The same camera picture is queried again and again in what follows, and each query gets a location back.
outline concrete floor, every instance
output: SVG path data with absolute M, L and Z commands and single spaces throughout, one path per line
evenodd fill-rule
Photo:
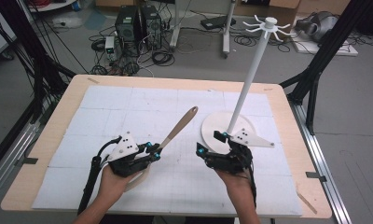
M 84 24 L 76 29 L 62 30 L 59 36 L 89 71 L 94 66 L 95 57 L 89 37 L 113 25 L 115 19 L 108 17 L 109 12 L 100 12 L 92 7 L 78 12 L 78 15 Z M 200 15 L 187 17 L 182 26 L 200 27 L 201 19 Z M 79 74 L 86 74 L 62 43 L 53 34 L 50 36 L 61 63 Z M 182 30 L 179 40 L 188 41 L 192 47 L 179 46 L 174 53 L 175 63 L 171 66 L 149 67 L 155 77 L 244 81 L 255 52 L 255 47 L 245 47 L 231 41 L 231 53 L 224 59 L 221 35 Z M 290 43 L 286 46 L 289 52 L 279 51 L 276 46 L 267 46 L 254 82 L 281 83 L 309 65 L 312 55 L 297 53 Z M 358 51 L 357 57 L 336 56 L 320 79 L 314 130 L 352 223 L 373 223 L 373 47 L 367 44 L 354 47 Z M 137 76 L 151 77 L 152 74 L 141 70 Z M 31 102 L 32 93 L 19 61 L 0 60 L 0 142 Z M 0 189 L 0 203 L 18 170 L 19 167 L 15 166 Z M 69 223 L 75 215 L 7 212 L 0 208 L 0 223 Z M 181 217 L 165 218 L 168 223 L 182 223 Z M 333 218 L 282 218 L 276 219 L 276 222 L 336 223 Z M 262 223 L 269 223 L 269 220 L 262 219 Z

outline white round base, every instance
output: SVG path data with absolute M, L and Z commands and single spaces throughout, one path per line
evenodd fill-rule
M 228 130 L 230 120 L 232 119 L 233 112 L 215 112 L 209 115 L 204 122 L 201 124 L 201 136 L 206 144 L 206 146 L 213 152 L 228 154 L 229 145 L 228 143 L 223 143 L 214 138 L 214 131 L 219 131 L 225 133 Z M 233 133 L 238 132 L 241 129 L 245 129 L 251 133 L 256 133 L 254 125 L 250 120 L 243 115 L 239 115 L 236 120 Z

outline hand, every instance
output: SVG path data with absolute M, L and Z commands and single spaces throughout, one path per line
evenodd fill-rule
M 127 177 L 115 175 L 108 165 L 103 168 L 99 193 L 93 203 L 74 220 L 74 224 L 97 224 L 117 201 L 128 183 L 139 173 Z
M 246 173 L 231 175 L 223 171 L 216 173 L 227 186 L 228 196 L 236 209 L 241 224 L 259 224 L 254 206 L 254 196 Z
M 102 181 L 100 183 L 97 198 L 108 200 L 115 203 L 126 189 L 127 184 L 139 173 L 122 177 L 115 175 L 110 166 L 105 166 L 102 172 Z

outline wooden table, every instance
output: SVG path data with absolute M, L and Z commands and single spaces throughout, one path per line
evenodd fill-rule
M 31 158 L 38 158 L 38 162 L 24 164 L 21 167 L 1 207 L 7 211 L 34 211 L 32 204 L 41 187 L 48 164 L 90 85 L 238 92 L 242 89 L 242 84 L 151 77 L 75 76 L 29 155 Z M 250 92 L 266 94 L 269 99 L 303 209 L 302 217 L 330 218 L 332 212 L 319 179 L 306 177 L 306 172 L 315 172 L 315 169 L 283 88 L 277 84 L 254 83 Z

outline white device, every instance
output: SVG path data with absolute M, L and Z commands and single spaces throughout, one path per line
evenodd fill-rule
M 114 36 L 107 36 L 105 38 L 105 53 L 107 54 L 108 61 L 113 62 L 117 59 Z

